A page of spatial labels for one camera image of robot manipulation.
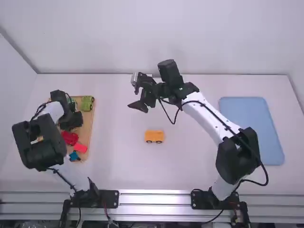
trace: orange toy car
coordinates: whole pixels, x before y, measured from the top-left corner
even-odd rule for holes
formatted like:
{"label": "orange toy car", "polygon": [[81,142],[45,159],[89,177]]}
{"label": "orange toy car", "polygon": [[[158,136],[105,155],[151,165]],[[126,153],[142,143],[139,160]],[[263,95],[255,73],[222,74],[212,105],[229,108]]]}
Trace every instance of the orange toy car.
{"label": "orange toy car", "polygon": [[144,140],[147,143],[162,143],[165,139],[165,134],[163,131],[154,131],[154,130],[147,130],[144,134]]}

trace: red toy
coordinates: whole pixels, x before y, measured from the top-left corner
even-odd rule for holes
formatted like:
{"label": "red toy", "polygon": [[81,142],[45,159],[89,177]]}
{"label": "red toy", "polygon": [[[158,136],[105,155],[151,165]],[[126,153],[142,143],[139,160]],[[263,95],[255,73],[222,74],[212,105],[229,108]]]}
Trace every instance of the red toy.
{"label": "red toy", "polygon": [[66,144],[68,144],[70,146],[74,146],[79,138],[78,134],[67,132],[67,131],[62,131],[61,136],[65,140]]}
{"label": "red toy", "polygon": [[83,144],[80,144],[80,143],[76,143],[75,146],[74,146],[74,150],[75,151],[79,151],[81,153],[85,153],[86,150],[87,150],[87,147]]}

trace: table surface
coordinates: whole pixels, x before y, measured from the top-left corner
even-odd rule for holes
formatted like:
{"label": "table surface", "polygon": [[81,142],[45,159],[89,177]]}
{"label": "table surface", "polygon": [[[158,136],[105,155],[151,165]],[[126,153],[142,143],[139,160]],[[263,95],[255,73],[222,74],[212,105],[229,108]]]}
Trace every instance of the table surface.
{"label": "table surface", "polygon": [[[90,156],[77,168],[99,188],[191,190],[207,189],[218,176],[215,168],[217,146],[190,116],[179,113],[171,125],[160,105],[148,114],[127,107],[139,99],[130,75],[38,75],[24,113],[29,119],[49,92],[60,89],[71,96],[93,95],[95,115]],[[267,187],[243,184],[245,194],[304,194],[302,137],[304,116],[287,76],[282,75],[184,75],[218,107],[224,96],[261,96],[269,106],[285,163],[267,166]],[[171,117],[176,107],[167,105]],[[147,129],[164,130],[163,144],[147,144]],[[249,176],[264,182],[260,168]],[[52,175],[28,170],[21,163],[16,146],[11,146],[0,170],[1,191],[67,191]]]}

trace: light blue pad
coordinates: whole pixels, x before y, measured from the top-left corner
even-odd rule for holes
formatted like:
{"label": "light blue pad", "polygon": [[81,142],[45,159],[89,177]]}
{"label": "light blue pad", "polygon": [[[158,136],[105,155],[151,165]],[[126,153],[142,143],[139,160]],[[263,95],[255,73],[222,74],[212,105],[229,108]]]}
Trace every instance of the light blue pad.
{"label": "light blue pad", "polygon": [[262,97],[222,97],[219,111],[241,128],[252,127],[264,165],[282,165],[285,157],[267,102]]}

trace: aluminum rail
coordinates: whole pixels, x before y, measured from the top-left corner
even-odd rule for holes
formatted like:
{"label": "aluminum rail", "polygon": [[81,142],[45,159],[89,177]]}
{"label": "aluminum rail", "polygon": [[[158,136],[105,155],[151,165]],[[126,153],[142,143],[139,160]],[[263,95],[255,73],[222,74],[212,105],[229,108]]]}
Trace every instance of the aluminum rail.
{"label": "aluminum rail", "polygon": [[[119,207],[109,209],[118,221],[191,221],[204,222],[218,210],[193,210],[190,191],[119,190]],[[57,220],[67,192],[0,191],[0,219]],[[248,204],[252,222],[304,223],[304,195],[241,194]],[[232,211],[224,211],[216,222],[230,222]],[[78,209],[71,209],[69,219],[78,219]],[[106,220],[103,209],[82,208],[82,220]]]}

